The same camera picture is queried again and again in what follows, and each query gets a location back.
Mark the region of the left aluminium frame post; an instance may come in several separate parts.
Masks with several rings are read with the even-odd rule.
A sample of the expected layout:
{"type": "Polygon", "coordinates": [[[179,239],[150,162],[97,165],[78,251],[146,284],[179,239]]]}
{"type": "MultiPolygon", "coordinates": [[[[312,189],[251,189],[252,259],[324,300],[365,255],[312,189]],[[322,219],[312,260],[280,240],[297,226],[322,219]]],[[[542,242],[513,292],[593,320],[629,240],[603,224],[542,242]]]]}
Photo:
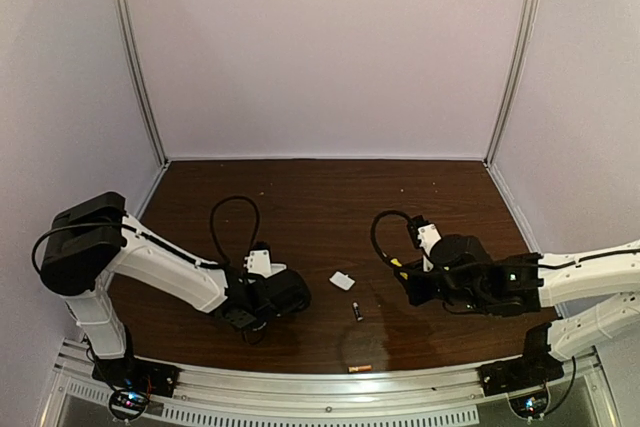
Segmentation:
{"type": "Polygon", "coordinates": [[[152,111],[146,86],[140,54],[137,48],[135,31],[128,0],[114,0],[116,17],[122,38],[126,64],[136,97],[142,123],[148,137],[156,163],[160,167],[168,164],[157,122],[152,111]]]}

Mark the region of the black battery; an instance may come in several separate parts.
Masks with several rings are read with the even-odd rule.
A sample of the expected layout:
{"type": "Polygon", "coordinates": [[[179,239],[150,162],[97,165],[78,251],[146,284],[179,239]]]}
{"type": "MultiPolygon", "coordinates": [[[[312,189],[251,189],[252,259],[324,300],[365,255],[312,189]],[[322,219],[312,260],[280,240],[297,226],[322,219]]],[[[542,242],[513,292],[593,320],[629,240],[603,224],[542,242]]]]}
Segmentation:
{"type": "Polygon", "coordinates": [[[357,322],[361,322],[363,320],[362,313],[360,311],[359,304],[357,302],[352,303],[352,311],[357,322]]]}

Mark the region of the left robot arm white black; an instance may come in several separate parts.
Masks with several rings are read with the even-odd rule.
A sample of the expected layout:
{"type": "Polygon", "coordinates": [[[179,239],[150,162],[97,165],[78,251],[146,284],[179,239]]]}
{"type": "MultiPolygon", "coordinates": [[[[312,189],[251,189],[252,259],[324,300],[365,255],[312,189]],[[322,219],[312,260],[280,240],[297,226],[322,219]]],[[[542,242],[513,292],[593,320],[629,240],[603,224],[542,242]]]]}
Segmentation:
{"type": "Polygon", "coordinates": [[[227,257],[199,257],[146,228],[113,191],[57,214],[35,241],[31,263],[41,283],[66,303],[94,360],[104,364],[128,364],[132,357],[130,333],[108,293],[114,275],[169,294],[240,332],[260,330],[311,304],[303,277],[273,262],[266,243],[251,242],[241,269],[227,257]]]}

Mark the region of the white battery cover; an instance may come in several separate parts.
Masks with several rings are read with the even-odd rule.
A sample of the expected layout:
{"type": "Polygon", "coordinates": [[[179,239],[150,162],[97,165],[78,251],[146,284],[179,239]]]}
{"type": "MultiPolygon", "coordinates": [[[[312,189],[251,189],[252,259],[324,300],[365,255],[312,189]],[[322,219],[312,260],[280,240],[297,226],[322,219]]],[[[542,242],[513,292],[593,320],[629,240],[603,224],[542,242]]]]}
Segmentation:
{"type": "Polygon", "coordinates": [[[355,280],[349,277],[347,274],[336,271],[330,278],[329,282],[335,287],[343,290],[349,291],[354,285],[355,280]]]}

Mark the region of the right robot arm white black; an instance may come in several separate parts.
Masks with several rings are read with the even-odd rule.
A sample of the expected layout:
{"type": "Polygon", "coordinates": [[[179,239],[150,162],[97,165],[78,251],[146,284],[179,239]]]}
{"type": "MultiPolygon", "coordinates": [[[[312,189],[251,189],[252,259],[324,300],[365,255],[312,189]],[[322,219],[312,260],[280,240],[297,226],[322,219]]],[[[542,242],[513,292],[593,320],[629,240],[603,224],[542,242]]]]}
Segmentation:
{"type": "Polygon", "coordinates": [[[458,234],[417,242],[423,257],[392,262],[395,278],[414,306],[460,303],[467,314],[515,317],[597,297],[572,317],[531,330],[523,355],[567,361],[639,323],[639,243],[595,251],[525,253],[493,259],[480,240],[458,234]]]}

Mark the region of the yellow handled screwdriver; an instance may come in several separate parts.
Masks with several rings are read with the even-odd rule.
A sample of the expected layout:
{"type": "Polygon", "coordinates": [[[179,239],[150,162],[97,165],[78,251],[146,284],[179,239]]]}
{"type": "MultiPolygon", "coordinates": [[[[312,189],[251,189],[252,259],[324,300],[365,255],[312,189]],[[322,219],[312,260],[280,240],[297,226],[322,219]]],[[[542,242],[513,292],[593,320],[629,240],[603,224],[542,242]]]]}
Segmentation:
{"type": "Polygon", "coordinates": [[[404,271],[404,266],[403,264],[397,259],[397,258],[392,258],[391,259],[391,264],[395,269],[395,275],[407,280],[408,279],[408,274],[404,271]]]}

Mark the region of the aluminium frame post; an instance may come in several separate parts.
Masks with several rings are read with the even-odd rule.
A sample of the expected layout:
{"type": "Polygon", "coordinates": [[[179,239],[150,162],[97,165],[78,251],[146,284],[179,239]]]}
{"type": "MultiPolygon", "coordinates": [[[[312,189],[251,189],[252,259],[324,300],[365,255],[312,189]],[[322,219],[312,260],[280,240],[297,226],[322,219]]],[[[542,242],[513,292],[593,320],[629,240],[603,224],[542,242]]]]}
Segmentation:
{"type": "Polygon", "coordinates": [[[122,38],[126,64],[136,97],[142,123],[148,137],[156,163],[160,167],[168,164],[157,122],[152,111],[146,86],[140,54],[137,48],[135,31],[128,0],[114,0],[116,17],[122,38]]]}
{"type": "Polygon", "coordinates": [[[498,151],[506,132],[509,116],[516,98],[517,89],[524,71],[525,59],[539,9],[540,0],[522,0],[518,28],[509,64],[505,86],[489,146],[484,158],[490,169],[496,161],[498,151]]]}

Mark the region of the front aluminium rail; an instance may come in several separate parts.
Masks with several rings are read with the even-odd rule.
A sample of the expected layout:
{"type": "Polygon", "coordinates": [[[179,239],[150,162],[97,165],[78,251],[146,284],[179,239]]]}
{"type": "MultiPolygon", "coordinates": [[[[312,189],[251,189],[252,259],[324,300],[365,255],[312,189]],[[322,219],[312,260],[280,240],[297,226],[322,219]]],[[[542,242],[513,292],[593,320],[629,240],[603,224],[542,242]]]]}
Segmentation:
{"type": "Polygon", "coordinates": [[[87,346],[64,340],[35,426],[622,426],[595,350],[549,382],[542,421],[516,416],[513,394],[485,395],[480,363],[359,374],[275,374],[175,364],[172,397],[151,396],[130,424],[107,408],[111,390],[92,378],[87,346]]]}

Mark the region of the right aluminium frame post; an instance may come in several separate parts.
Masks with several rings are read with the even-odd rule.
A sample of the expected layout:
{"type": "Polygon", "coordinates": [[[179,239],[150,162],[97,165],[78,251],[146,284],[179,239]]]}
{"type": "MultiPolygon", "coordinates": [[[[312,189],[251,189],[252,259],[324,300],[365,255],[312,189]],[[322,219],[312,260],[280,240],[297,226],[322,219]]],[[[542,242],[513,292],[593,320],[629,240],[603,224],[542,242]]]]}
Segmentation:
{"type": "Polygon", "coordinates": [[[498,151],[506,132],[509,116],[516,98],[517,89],[524,71],[525,59],[539,9],[540,0],[522,0],[518,28],[509,64],[505,86],[489,146],[484,158],[490,169],[496,161],[498,151]]]}

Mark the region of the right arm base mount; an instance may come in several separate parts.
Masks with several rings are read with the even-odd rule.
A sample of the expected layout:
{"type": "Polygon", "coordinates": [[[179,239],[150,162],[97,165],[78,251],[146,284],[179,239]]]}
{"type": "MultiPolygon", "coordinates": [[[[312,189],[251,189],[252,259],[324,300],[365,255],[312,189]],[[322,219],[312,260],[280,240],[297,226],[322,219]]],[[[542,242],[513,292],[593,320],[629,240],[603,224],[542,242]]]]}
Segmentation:
{"type": "Polygon", "coordinates": [[[532,388],[564,375],[563,364],[548,356],[496,361],[481,365],[477,371],[485,396],[532,388]]]}

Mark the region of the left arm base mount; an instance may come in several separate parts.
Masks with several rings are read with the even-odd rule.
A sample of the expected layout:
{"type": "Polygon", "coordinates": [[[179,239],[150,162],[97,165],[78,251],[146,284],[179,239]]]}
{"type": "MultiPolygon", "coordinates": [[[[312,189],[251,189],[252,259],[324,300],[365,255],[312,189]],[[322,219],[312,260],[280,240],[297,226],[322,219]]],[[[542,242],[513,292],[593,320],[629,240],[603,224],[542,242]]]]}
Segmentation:
{"type": "Polygon", "coordinates": [[[128,388],[139,393],[171,398],[177,385],[177,366],[142,360],[96,360],[92,378],[108,386],[128,388]]]}

